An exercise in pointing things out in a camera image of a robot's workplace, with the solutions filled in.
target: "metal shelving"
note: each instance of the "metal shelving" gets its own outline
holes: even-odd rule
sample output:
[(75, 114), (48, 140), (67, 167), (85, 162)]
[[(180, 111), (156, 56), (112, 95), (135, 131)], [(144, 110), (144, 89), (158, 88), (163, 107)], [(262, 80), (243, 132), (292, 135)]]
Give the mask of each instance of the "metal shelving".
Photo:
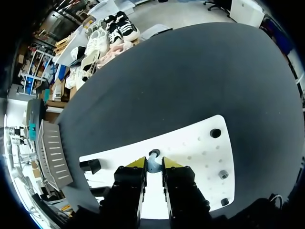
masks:
[[(34, 59), (35, 59), (35, 56), (36, 56), (37, 53), (41, 53), (41, 57), (40, 57), (40, 59), (39, 59), (39, 63), (38, 63), (37, 69), (35, 70), (34, 75), (31, 75), (30, 72), (31, 72), (32, 65), (33, 65), (33, 62), (34, 62)], [(45, 68), (44, 68), (44, 71), (43, 71), (43, 73), (42, 73), (42, 76), (41, 76), (41, 77), (37, 77), (37, 73), (38, 73), (38, 70), (39, 70), (39, 66), (40, 66), (41, 61), (43, 60), (43, 57), (44, 57), (44, 56), (49, 56), (49, 60), (48, 60), (46, 66), (45, 66)], [(35, 53), (33, 54), (33, 57), (32, 57), (32, 61), (31, 61), (31, 63), (30, 63), (30, 67), (29, 67), (29, 70), (28, 70), (28, 74), (25, 75), (25, 83), (24, 83), (23, 92), (20, 93), (20, 94), (28, 94), (28, 93), (26, 93), (26, 88), (27, 88), (26, 85), (27, 85), (27, 81), (28, 81), (29, 78), (32, 79), (32, 82), (31, 82), (31, 89), (30, 89), (30, 94), (29, 94), (29, 95), (32, 95), (32, 90), (33, 90), (33, 87), (34, 87), (34, 81), (35, 81), (35, 80), (39, 80), (39, 81), (42, 81), (42, 82), (47, 80), (46, 78), (43, 78), (43, 75), (45, 74), (45, 71), (46, 71), (46, 69), (47, 69), (48, 65), (50, 64), (50, 62), (51, 62), (51, 60), (52, 60), (53, 57), (54, 57), (54, 56), (52, 56), (52, 55), (50, 55), (50, 54), (48, 54), (48, 53), (46, 53), (46, 52), (43, 52), (43, 51), (40, 51), (40, 50), (36, 50), (36, 51), (35, 51)]]

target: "white pegboard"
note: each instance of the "white pegboard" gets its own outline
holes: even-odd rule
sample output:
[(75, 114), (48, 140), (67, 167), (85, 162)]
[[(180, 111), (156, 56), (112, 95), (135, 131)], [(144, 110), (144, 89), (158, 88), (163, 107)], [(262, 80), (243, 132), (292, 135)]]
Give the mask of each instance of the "white pegboard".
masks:
[[(220, 129), (218, 138), (210, 131)], [(209, 200), (211, 211), (222, 208), (221, 200), (234, 200), (234, 162), (230, 138), (221, 115), (216, 115), (196, 124), (160, 135), (132, 145), (80, 157), (80, 162), (99, 159), (102, 169), (96, 174), (86, 172), (91, 187), (112, 186), (113, 174), (119, 166), (146, 156), (153, 149), (161, 154), (156, 161), (161, 163), (167, 157), (178, 164), (190, 166), (195, 173), (195, 182), (204, 197)], [(219, 172), (226, 170), (228, 178), (220, 179)], [(141, 218), (168, 219), (167, 205), (162, 187), (162, 175), (147, 174), (147, 187), (142, 206)]]

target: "office chair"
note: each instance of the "office chair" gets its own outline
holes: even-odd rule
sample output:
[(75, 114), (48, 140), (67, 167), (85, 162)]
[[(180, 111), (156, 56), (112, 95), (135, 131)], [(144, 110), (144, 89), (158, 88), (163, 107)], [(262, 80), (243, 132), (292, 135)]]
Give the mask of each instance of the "office chair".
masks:
[(219, 9), (221, 9), (221, 10), (223, 10), (224, 12), (226, 12), (227, 13), (227, 17), (229, 18), (230, 17), (230, 12), (229, 12), (229, 10), (228, 9), (226, 9), (226, 2), (228, 2), (228, 1), (225, 1), (225, 0), (217, 0), (217, 1), (205, 1), (205, 2), (203, 2), (203, 4), (204, 5), (206, 5), (207, 3), (209, 3), (209, 4), (213, 4), (213, 6), (210, 6), (209, 8), (208, 8), (208, 11), (211, 11), (211, 9), (212, 8), (219, 8)]

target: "gray mat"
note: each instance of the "gray mat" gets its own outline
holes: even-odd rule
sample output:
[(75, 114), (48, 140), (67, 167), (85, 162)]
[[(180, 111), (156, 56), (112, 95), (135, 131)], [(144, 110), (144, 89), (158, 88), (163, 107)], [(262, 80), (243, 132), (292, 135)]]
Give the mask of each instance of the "gray mat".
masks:
[(286, 198), (298, 174), (304, 120), (294, 77), (274, 42), (237, 23), (206, 23), (153, 37), (99, 70), (59, 116), (74, 209), (96, 210), (79, 157), (222, 115), (235, 166), (232, 216), (271, 193)]

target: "green object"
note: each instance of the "green object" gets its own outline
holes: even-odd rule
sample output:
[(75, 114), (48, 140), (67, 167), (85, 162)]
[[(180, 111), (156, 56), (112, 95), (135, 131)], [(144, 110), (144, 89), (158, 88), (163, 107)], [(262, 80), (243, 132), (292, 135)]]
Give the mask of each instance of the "green object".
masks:
[(44, 97), (43, 97), (43, 100), (46, 102), (49, 100), (49, 94), (50, 94), (50, 90), (49, 89), (46, 89), (44, 91)]

